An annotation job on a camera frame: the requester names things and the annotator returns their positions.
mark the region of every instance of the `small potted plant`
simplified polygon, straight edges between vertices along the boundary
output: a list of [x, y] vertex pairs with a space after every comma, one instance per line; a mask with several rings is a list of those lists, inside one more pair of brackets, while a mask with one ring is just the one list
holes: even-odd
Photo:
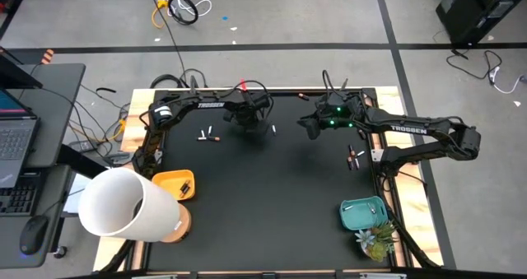
[[386, 221], [367, 231], [359, 230], [355, 236], [365, 255], [377, 262], [382, 262], [388, 253], [394, 251], [394, 242], [396, 242], [392, 237], [394, 231], [395, 227], [391, 221]]

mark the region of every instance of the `laptop screen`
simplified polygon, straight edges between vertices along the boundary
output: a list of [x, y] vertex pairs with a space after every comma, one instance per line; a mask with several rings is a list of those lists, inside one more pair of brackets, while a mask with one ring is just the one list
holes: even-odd
[[0, 91], [0, 116], [19, 116], [28, 114], [28, 112], [6, 92]]

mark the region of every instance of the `concrete floor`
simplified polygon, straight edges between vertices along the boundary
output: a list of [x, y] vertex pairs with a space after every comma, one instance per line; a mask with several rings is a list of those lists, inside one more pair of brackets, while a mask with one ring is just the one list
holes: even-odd
[[[435, 15], [440, 0], [385, 0], [398, 43], [431, 44], [442, 30]], [[388, 42], [376, 0], [212, 0], [213, 9], [194, 26], [170, 20], [178, 44], [285, 44]], [[171, 45], [166, 30], [150, 23], [151, 0], [24, 0], [0, 44], [7, 48], [69, 48]], [[492, 42], [527, 41], [527, 1], [489, 35]], [[447, 43], [445, 33], [436, 42]], [[510, 89], [527, 73], [527, 49], [496, 50], [504, 63], [497, 83]], [[417, 113], [460, 115], [483, 135], [477, 160], [431, 162], [446, 228], [458, 269], [527, 273], [527, 85], [503, 95], [445, 63], [448, 50], [401, 51]], [[478, 75], [485, 71], [483, 51], [455, 60]], [[267, 86], [321, 86], [320, 71], [354, 86], [399, 86], [389, 50], [273, 50], [182, 53], [186, 67], [202, 70], [209, 86], [228, 86], [252, 78]], [[162, 73], [179, 75], [175, 53], [57, 54], [54, 63], [85, 63], [83, 85], [107, 86], [116, 104], [129, 101], [133, 88], [145, 88]], [[117, 115], [106, 102], [81, 90], [78, 101], [108, 126]], [[514, 101], [524, 103], [516, 107]], [[83, 122], [96, 130], [86, 116]], [[69, 133], [64, 141], [74, 140]], [[54, 278], [87, 274], [96, 237], [70, 220], [63, 244], [68, 259], [48, 259], [35, 270], [2, 270], [1, 278]]]

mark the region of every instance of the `computer mouse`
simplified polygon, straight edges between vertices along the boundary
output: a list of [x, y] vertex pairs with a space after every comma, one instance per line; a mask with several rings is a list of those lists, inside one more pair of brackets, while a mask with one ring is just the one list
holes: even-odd
[[47, 227], [48, 217], [31, 217], [20, 235], [20, 251], [26, 255], [39, 251], [40, 247], [42, 247], [42, 242], [44, 242], [44, 234]]

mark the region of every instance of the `laptop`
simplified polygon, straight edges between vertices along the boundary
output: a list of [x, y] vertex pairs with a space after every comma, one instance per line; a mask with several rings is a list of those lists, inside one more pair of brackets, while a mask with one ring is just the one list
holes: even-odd
[[0, 188], [13, 188], [35, 139], [39, 118], [0, 90]]

